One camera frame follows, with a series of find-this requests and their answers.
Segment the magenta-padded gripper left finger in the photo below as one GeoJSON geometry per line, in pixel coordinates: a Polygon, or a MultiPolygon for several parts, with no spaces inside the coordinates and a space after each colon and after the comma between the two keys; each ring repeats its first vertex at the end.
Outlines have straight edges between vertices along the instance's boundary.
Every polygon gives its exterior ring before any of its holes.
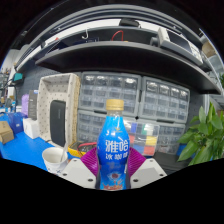
{"type": "Polygon", "coordinates": [[[60,177],[84,188],[98,189],[100,186],[100,166],[97,148],[91,149],[80,159],[72,159],[60,177]]]}

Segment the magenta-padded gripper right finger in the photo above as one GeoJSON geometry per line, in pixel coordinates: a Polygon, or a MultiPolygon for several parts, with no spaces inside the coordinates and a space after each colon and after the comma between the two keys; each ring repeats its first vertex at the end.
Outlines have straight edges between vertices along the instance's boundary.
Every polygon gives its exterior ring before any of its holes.
{"type": "Polygon", "coordinates": [[[165,171],[153,158],[146,159],[134,148],[128,157],[128,188],[146,186],[166,176],[165,171]]]}

